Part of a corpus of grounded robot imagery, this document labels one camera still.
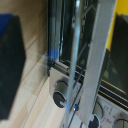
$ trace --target wooden floor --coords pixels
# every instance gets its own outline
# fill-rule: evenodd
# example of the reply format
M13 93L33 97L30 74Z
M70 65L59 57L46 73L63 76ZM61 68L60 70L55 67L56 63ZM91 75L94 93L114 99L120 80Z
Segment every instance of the wooden floor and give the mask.
M10 117L0 122L0 128L57 128L63 112L61 115L49 95L48 81L44 85L47 0L0 0L0 13L20 17L27 56Z

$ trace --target black panel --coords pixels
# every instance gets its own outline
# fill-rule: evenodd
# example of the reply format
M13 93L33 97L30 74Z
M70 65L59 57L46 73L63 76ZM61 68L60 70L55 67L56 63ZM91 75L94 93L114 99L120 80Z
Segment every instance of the black panel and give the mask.
M0 39L0 119L8 117L25 62L20 21L14 17Z
M116 17L111 48L112 62L128 93L128 21L124 16Z

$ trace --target metal bar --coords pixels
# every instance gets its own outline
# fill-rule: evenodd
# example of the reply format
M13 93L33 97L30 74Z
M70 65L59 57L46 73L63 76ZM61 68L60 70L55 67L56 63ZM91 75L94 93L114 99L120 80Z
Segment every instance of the metal bar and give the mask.
M81 124L80 124L80 128L82 128L82 125L83 125L83 122L81 122Z
M56 34L56 0L48 0L48 54L50 61L54 58L54 43Z
M99 78L117 0L100 0L86 66L79 117L87 127L94 109Z
M76 84L78 83L78 81L80 80L80 77L81 77L81 75L83 74L83 72L84 72L84 69L81 70L81 72L80 72L80 74L79 74L77 80L75 81L75 83L74 83L74 85L73 85L73 88L75 88L75 86L76 86Z
M73 112L73 115L72 115L72 118L71 118L71 120L70 120L70 122L69 122L68 128L70 128L70 126L71 126L71 123L72 123L72 120L73 120L73 118L74 118L75 113L76 113L76 110Z
M79 90L78 90L78 92L77 92L77 94L76 94L76 96L75 96L75 98L74 98L74 101L73 101L73 103L72 103L72 106L70 107L70 111L71 111L72 108L73 108L73 105L74 105L74 103L75 103L75 101L76 101L76 99L77 99L77 96L78 96L79 93L80 93L81 88L82 88L82 85L80 86L80 88L79 88Z
M77 62L79 61L81 55L83 54L83 51L84 51L84 49L86 48L87 44L88 44L88 43L86 42L86 43L84 44L84 47L83 47L82 50L80 51L80 53L79 53L79 55L78 55L78 58L77 58Z
M90 9L91 9L92 7L94 7L94 4L93 4L93 3L92 3L89 7L87 7L87 9L85 9L84 15L86 15L86 14L90 11Z
M55 22L55 44L54 44L54 52L58 51L59 53L59 44L61 39L61 34L62 34L62 23L61 23L61 19L62 19L62 6L63 6L63 1L62 0L56 0L56 22ZM54 58L56 61L57 58L59 58L59 54L54 54Z
M76 1L76 21L75 21L75 31L74 31L74 37L73 37L73 47L72 47L72 56L71 56L70 77L69 77L69 82L68 82L67 106L66 106L66 113L65 113L64 128L67 128L68 126L68 118L69 118L71 97L72 97L72 91L73 91L75 68L76 68L77 54L78 54L78 47L79 47L79 40L80 40L82 1L80 0Z
M71 120L70 120L70 122L69 122L68 128L70 128L70 126L71 126L71 123L72 123L72 120L73 120L73 118L74 118L75 113L76 113L76 111L73 112L73 115L72 115L72 118L71 118Z

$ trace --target black object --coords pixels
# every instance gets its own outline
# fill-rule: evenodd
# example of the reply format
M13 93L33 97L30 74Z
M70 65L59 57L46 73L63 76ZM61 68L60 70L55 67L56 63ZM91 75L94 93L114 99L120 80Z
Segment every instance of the black object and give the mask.
M128 93L128 19L125 16L116 16L110 55L123 90Z
M63 107L64 107L64 106L62 106L62 105L60 104L60 101L63 102L63 103L65 102L65 99L64 99L64 97L62 96L61 93L55 92L55 93L53 94L53 100L54 100L55 104L56 104L59 108L63 108Z
M14 16L0 38L0 119L8 118L25 58L20 21Z
M78 104L75 104L74 110L75 110L75 111L78 111L78 110L79 110L79 105L78 105Z
M90 121L88 128L98 128L99 127L99 121L98 118L94 115L94 120Z

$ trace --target metal rail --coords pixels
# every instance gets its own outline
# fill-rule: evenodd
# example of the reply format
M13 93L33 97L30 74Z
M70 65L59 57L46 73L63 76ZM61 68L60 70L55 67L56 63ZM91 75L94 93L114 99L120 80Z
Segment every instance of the metal rail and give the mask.
M116 2L117 0L98 2L79 110L79 117L86 127L89 124L99 89L98 84Z
M64 128L67 128L68 126L71 97L73 92L75 68L76 68L77 54L78 54L78 47L79 47L79 40L80 40L81 10L82 10L82 3L83 3L82 1L83 0L76 1L75 31L73 36L73 47L72 47L72 54L71 54L72 56L71 56L71 66L70 66L70 77L68 82L67 105L66 105Z

